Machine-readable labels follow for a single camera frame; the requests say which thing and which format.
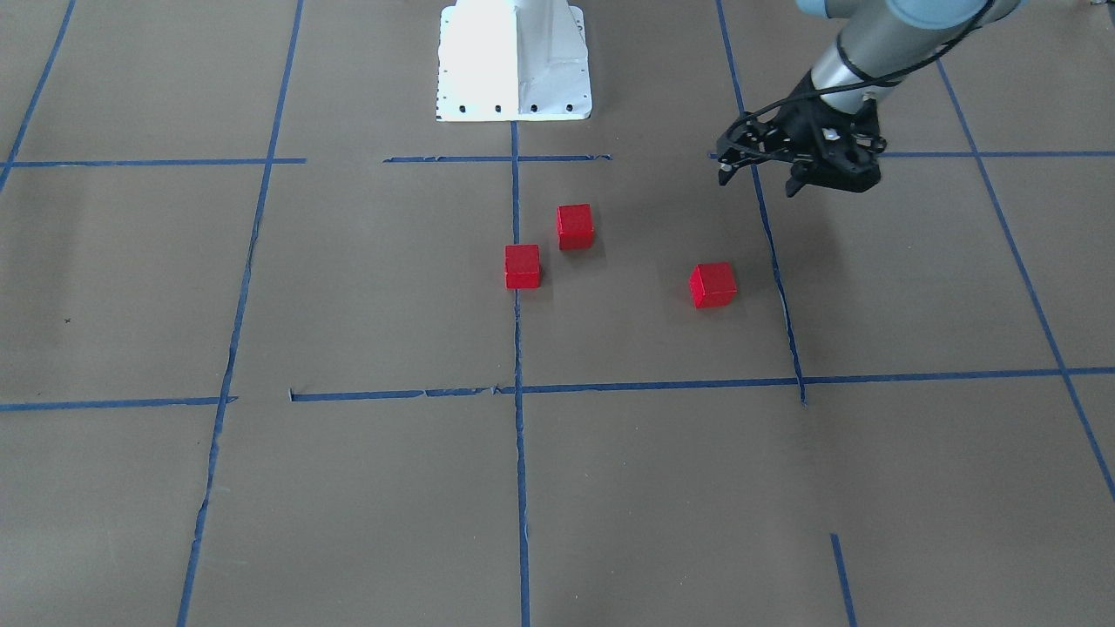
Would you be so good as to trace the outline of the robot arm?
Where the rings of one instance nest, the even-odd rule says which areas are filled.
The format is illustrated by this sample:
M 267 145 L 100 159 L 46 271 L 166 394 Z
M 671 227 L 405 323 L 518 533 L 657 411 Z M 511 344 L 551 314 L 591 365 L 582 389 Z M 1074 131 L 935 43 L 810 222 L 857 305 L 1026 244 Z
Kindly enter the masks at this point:
M 882 179 L 888 149 L 880 104 L 909 75 L 1021 1 L 801 1 L 806 13 L 845 23 L 778 104 L 765 142 L 791 165 L 785 194 L 808 186 L 864 193 Z

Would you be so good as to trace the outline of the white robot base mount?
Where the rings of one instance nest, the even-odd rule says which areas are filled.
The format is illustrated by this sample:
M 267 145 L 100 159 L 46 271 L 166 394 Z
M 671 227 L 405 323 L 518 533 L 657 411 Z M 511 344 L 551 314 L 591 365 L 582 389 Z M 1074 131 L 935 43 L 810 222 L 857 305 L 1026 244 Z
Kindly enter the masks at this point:
M 447 4 L 437 60 L 438 122 L 583 120 L 592 114 L 585 15 L 576 4 Z

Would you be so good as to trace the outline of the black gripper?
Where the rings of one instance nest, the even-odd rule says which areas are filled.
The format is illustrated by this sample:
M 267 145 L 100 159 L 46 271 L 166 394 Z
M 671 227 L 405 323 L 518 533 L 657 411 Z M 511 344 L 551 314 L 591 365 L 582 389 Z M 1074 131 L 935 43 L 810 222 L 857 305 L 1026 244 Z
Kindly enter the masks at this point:
M 791 174 L 785 194 L 795 196 L 806 186 L 864 193 L 881 182 L 879 156 L 888 149 L 872 94 L 859 110 L 834 110 L 821 97 L 780 107 L 780 131 L 791 151 Z

